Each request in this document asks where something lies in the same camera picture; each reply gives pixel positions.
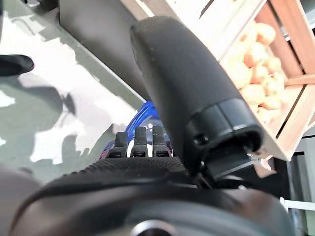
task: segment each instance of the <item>wooden box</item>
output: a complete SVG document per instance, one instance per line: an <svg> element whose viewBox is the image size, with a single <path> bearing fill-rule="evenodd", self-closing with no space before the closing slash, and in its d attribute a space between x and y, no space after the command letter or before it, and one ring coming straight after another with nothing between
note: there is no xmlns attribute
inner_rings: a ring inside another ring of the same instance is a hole
<svg viewBox="0 0 315 236"><path fill-rule="evenodd" d="M315 112L315 37L299 0L121 0L138 19L179 18L219 62L253 21L276 30L270 45L288 78L281 115L264 125L259 158L290 160Z"/></svg>

